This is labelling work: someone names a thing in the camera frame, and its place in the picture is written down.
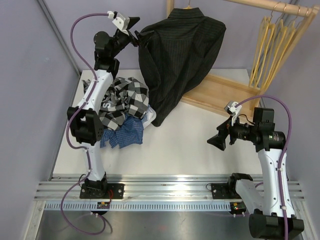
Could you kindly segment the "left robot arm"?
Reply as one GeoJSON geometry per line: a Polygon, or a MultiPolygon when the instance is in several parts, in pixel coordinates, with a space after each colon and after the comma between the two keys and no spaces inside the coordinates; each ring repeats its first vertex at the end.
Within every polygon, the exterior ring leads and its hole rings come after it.
{"type": "Polygon", "coordinates": [[[95,34],[93,78],[83,83],[80,102],[67,110],[66,138],[74,137],[76,149],[86,159],[87,173],[79,180],[81,199],[122,199],[124,184],[109,183],[102,163],[101,148],[125,148],[143,142],[146,126],[155,117],[149,105],[149,90],[133,77],[118,77],[117,55],[127,45],[144,45],[150,34],[131,33],[138,17],[109,11],[106,16],[116,26],[114,35],[95,34]]]}

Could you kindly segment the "blue plaid shirt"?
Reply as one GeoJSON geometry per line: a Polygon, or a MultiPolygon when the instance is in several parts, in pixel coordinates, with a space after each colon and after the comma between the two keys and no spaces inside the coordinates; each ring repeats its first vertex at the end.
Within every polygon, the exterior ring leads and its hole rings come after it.
{"type": "Polygon", "coordinates": [[[133,144],[141,145],[143,143],[144,126],[141,119],[128,116],[123,125],[117,130],[105,129],[100,140],[100,148],[107,146],[111,148],[119,146],[120,149],[133,144]]]}

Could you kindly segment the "black white checkered shirt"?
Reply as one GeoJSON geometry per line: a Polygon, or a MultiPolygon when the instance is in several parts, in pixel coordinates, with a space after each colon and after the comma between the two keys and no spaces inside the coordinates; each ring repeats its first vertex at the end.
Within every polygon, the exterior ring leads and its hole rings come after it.
{"type": "Polygon", "coordinates": [[[148,87],[134,77],[117,77],[104,93],[99,118],[105,129],[116,131],[126,116],[143,119],[149,106],[148,87]]]}

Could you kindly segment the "hanger of checkered shirt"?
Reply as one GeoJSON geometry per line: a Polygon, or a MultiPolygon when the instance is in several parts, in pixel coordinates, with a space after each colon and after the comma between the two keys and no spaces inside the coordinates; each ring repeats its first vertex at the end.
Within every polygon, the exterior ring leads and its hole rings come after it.
{"type": "Polygon", "coordinates": [[[261,79],[262,70],[259,69],[260,64],[264,67],[266,61],[266,53],[268,50],[272,36],[273,27],[270,25],[271,17],[264,16],[259,27],[258,38],[253,58],[249,86],[257,88],[261,79]]]}

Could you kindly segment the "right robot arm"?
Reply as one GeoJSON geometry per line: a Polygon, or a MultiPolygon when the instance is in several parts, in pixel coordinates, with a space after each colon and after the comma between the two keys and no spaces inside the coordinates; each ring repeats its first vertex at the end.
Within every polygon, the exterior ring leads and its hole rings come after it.
{"type": "Polygon", "coordinates": [[[293,240],[305,225],[293,208],[286,174],[286,136],[275,130],[274,110],[256,107],[251,123],[240,122],[241,107],[230,102],[224,110],[229,118],[216,129],[218,133],[207,140],[218,149],[226,149],[226,138],[253,143],[262,169],[263,195],[249,174],[233,173],[227,183],[211,185],[214,199],[241,198],[249,212],[249,232],[253,238],[264,240],[293,240]]]}

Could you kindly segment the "light blue shirt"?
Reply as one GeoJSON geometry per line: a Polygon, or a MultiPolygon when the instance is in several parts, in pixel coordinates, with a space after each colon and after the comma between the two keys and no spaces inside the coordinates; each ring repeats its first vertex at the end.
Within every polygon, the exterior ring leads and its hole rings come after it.
{"type": "Polygon", "coordinates": [[[150,124],[149,117],[145,115],[141,120],[141,122],[142,122],[143,128],[145,129],[150,124]]]}

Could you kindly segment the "yellow hanger of blue shirt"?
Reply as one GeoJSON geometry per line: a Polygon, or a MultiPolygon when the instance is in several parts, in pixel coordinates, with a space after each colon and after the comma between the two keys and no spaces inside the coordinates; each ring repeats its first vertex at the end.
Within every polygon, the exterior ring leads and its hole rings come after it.
{"type": "Polygon", "coordinates": [[[274,31],[267,49],[268,53],[266,54],[264,67],[261,66],[262,80],[260,90],[262,92],[267,90],[275,78],[277,70],[280,68],[281,60],[296,32],[295,25],[295,20],[291,20],[288,25],[284,25],[282,19],[274,25],[274,31]]]}

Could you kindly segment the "yellow hanger of white shirt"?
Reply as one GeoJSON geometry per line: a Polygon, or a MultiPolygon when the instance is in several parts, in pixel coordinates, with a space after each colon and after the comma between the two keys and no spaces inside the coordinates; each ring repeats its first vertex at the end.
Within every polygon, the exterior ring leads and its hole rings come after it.
{"type": "Polygon", "coordinates": [[[287,48],[287,50],[285,51],[284,53],[284,56],[280,62],[280,65],[279,65],[279,69],[277,70],[276,72],[276,75],[278,74],[278,72],[280,71],[280,69],[282,68],[282,66],[284,65],[284,63],[287,61],[288,57],[290,56],[290,54],[292,53],[293,49],[296,47],[296,45],[298,44],[300,38],[302,37],[302,35],[304,34],[303,33],[303,29],[305,27],[305,20],[302,20],[301,22],[297,23],[295,25],[295,28],[296,28],[296,32],[291,40],[291,42],[289,43],[289,46],[287,48]]]}

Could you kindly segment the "hanger of plaid shirt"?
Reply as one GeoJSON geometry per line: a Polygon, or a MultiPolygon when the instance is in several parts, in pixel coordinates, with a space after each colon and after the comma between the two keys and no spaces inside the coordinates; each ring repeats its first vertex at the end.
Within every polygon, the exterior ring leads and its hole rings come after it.
{"type": "Polygon", "coordinates": [[[263,17],[255,47],[249,85],[266,90],[274,78],[287,27],[283,20],[271,22],[270,16],[263,17]]]}

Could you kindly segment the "black pinstripe shirt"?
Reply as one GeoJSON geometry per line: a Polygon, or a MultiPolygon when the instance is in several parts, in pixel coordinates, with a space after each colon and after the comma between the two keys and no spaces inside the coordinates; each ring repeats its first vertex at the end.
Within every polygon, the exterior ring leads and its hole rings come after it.
{"type": "Polygon", "coordinates": [[[169,16],[146,26],[153,32],[138,49],[139,68],[159,127],[182,96],[197,87],[212,69],[227,28],[198,8],[174,8],[169,16]]]}

